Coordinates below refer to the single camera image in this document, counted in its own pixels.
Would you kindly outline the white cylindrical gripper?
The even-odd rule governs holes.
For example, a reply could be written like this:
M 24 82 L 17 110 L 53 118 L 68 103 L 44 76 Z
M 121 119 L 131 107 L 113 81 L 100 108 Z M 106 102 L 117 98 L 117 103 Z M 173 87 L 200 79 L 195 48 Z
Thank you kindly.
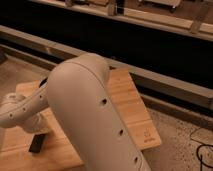
M 47 119 L 41 114 L 38 113 L 27 118 L 23 122 L 23 130 L 31 134 L 47 134 L 52 131 Z

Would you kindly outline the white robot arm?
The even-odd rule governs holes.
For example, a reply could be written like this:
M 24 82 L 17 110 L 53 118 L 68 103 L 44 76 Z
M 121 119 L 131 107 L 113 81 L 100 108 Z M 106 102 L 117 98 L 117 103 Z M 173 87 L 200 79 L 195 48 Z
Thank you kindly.
M 30 96 L 6 95 L 0 105 L 0 127 L 18 126 L 49 108 L 86 171 L 151 171 L 112 102 L 109 73 L 107 61 L 98 54 L 68 59 Z

